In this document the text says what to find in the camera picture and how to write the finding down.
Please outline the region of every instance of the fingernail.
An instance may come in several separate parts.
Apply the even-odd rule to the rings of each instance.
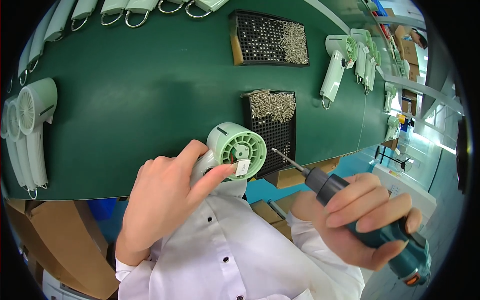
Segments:
[[[232,175],[232,173],[237,170],[238,165],[239,165],[238,163],[234,163],[234,164],[230,165],[230,167],[227,169],[227,171],[225,171],[225,176]]]
[[[410,240],[406,240],[406,241],[405,241],[405,243],[403,244],[402,250],[405,249],[405,247],[408,245],[408,242],[409,242],[409,241],[410,241]]]
[[[332,216],[329,216],[325,222],[325,224],[327,225],[327,227],[329,228],[336,228],[336,227],[339,227],[340,225],[342,225],[342,217],[339,216],[339,215],[332,215]]]
[[[407,219],[407,233],[412,233],[415,231],[415,227],[417,226],[415,220]]]
[[[325,207],[324,207],[324,211],[327,214],[330,214],[330,213],[334,212],[335,210],[336,210],[336,207],[335,207],[335,203],[333,203],[333,202],[327,203],[327,205],[325,205]]]
[[[355,230],[359,233],[365,233],[371,231],[372,221],[370,219],[362,219],[355,225]]]

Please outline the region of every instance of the green workbench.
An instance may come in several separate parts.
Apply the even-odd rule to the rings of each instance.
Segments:
[[[53,78],[59,93],[53,124],[44,126],[49,185],[38,189],[40,200],[129,195],[146,160],[175,156],[191,139],[205,142],[219,123],[243,124],[240,94],[254,89],[296,92],[301,164],[384,141],[388,115],[382,113],[379,74],[374,91],[365,96],[354,69],[346,70],[332,107],[322,108],[319,91],[330,61],[325,38],[343,32],[303,0],[230,0],[201,20],[184,10],[165,15],[155,9],[136,29],[123,19],[102,26],[100,7],[77,32],[68,22],[67,35],[46,44],[28,77],[27,83]],[[303,23],[310,66],[234,67],[228,35],[234,9]],[[10,95],[20,90],[14,82]],[[4,140],[1,148],[8,195],[28,198],[16,182]]]

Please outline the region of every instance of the hand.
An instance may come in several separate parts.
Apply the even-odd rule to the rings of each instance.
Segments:
[[[207,146],[192,140],[177,157],[159,156],[140,167],[121,233],[123,244],[130,251],[148,249],[172,233],[234,172],[236,164],[217,166],[190,187],[193,164],[206,151]]]
[[[400,254],[407,244],[402,240],[385,243],[378,249],[365,246],[344,225],[355,220],[357,232],[370,232],[407,216],[407,233],[417,231],[422,215],[412,208],[410,195],[389,199],[388,190],[371,173],[344,178],[350,183],[335,194],[325,208],[312,201],[312,223],[325,244],[345,263],[379,271]]]

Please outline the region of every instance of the label sticker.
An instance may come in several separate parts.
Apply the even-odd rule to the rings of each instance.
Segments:
[[[250,166],[250,160],[249,159],[241,159],[238,160],[238,166],[237,170],[235,171],[235,176],[241,176],[245,175],[248,172],[248,167]]]

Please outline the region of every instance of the person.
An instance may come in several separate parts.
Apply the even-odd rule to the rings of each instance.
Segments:
[[[128,299],[359,299],[359,267],[380,270],[406,242],[368,248],[344,226],[358,220],[369,232],[407,216],[416,231],[421,212],[408,194],[389,199],[371,173],[323,207],[302,192],[287,216],[293,243],[242,199],[246,180],[222,182],[235,164],[213,168],[190,187],[197,158],[208,150],[191,141],[177,157],[140,167],[116,243],[118,297]]]
[[[420,46],[422,49],[426,49],[428,46],[427,39],[418,32],[417,29],[414,29],[409,26],[402,26],[402,25],[391,25],[390,26],[392,32],[394,33],[393,38],[395,40],[396,45],[398,46],[398,52],[400,52],[400,58],[402,60],[405,59],[405,51],[403,49],[402,40],[404,38],[411,37],[411,39]]]

